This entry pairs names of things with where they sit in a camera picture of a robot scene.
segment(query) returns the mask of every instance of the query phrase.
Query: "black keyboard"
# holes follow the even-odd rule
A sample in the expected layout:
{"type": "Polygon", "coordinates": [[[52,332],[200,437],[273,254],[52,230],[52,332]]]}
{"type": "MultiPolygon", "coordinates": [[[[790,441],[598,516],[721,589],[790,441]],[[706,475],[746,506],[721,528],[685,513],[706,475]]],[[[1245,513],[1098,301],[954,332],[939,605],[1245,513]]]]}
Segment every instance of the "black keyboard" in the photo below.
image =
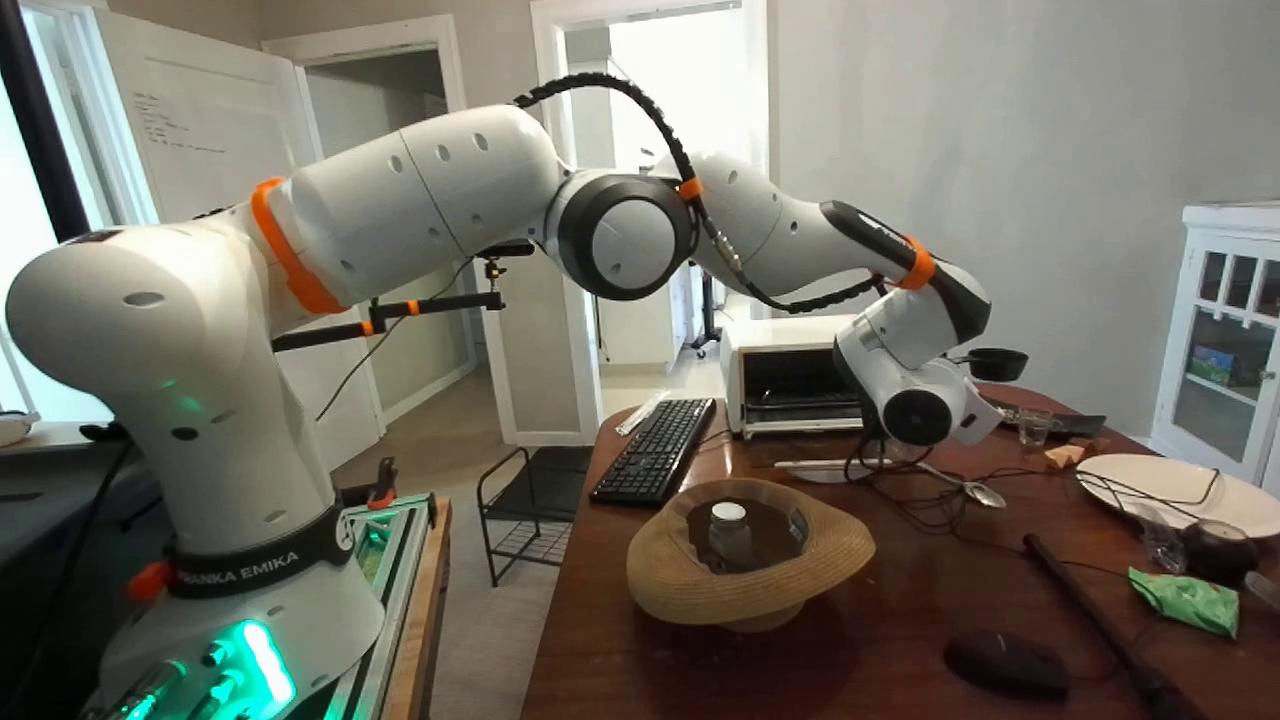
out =
{"type": "Polygon", "coordinates": [[[660,507],[681,488],[712,409],[716,402],[660,402],[587,495],[598,506],[660,507]]]}

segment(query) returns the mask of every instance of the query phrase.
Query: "wooden table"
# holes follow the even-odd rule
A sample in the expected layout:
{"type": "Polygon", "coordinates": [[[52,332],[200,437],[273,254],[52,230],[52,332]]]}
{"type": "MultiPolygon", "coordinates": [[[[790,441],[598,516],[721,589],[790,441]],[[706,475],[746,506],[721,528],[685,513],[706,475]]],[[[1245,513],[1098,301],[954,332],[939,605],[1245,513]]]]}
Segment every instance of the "wooden table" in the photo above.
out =
{"type": "Polygon", "coordinates": [[[447,593],[447,557],[453,557],[453,506],[433,495],[433,532],[426,538],[411,599],[405,610],[397,670],[388,680],[384,720],[408,720],[433,713],[438,657],[440,657],[440,619],[447,593]]]}
{"type": "MultiPolygon", "coordinates": [[[[1062,409],[1026,389],[987,389],[1016,409],[1062,409]]],[[[587,483],[623,448],[609,420],[598,437],[587,483]]],[[[1240,637],[1220,642],[1161,619],[1124,581],[1151,567],[1131,524],[1089,501],[1070,474],[1002,428],[977,448],[943,444],[929,462],[966,475],[992,475],[1012,501],[1003,513],[966,507],[954,524],[923,524],[929,475],[883,475],[854,488],[802,483],[776,462],[843,456],[854,437],[731,441],[726,423],[689,474],[698,480],[766,475],[796,483],[876,538],[874,566],[804,605],[779,634],[731,637],[674,627],[646,617],[623,581],[634,532],[653,516],[582,506],[560,567],[550,627],[536,651],[525,717],[1146,717],[1119,661],[1066,593],[1026,557],[1036,532],[1103,617],[1172,676],[1209,717],[1280,717],[1280,617],[1240,599],[1240,637]],[[1066,704],[1008,701],[966,685],[943,643],[974,627],[1046,642],[1072,672],[1066,704]]],[[[1092,454],[1146,454],[1103,431],[1092,454]]]]}

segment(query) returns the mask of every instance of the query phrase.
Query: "green cloth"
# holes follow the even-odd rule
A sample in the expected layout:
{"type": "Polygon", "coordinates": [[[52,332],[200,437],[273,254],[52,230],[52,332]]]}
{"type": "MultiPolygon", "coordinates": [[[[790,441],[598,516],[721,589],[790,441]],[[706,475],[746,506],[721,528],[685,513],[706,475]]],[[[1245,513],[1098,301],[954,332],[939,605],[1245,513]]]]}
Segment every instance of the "green cloth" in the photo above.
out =
{"type": "Polygon", "coordinates": [[[1170,619],[1205,627],[1214,637],[1240,634],[1240,593],[1225,586],[1209,586],[1200,577],[1151,577],[1127,567],[1127,586],[1170,619]]]}

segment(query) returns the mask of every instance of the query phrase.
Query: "white cabinet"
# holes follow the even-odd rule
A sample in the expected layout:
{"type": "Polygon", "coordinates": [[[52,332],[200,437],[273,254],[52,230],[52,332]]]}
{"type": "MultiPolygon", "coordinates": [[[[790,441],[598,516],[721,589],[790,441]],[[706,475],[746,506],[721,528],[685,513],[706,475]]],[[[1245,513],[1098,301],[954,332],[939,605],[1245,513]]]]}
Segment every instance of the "white cabinet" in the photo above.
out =
{"type": "Polygon", "coordinates": [[[1183,208],[1151,444],[1280,495],[1280,200],[1183,208]]]}

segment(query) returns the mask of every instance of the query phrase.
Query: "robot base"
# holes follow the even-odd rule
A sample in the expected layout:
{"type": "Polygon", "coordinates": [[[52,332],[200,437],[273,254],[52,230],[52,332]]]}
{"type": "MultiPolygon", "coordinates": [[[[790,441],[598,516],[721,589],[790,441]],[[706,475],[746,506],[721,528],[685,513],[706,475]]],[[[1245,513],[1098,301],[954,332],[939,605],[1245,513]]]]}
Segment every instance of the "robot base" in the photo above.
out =
{"type": "Polygon", "coordinates": [[[382,626],[353,562],[219,599],[165,596],[109,643],[86,717],[289,717],[349,672],[382,626]]]}

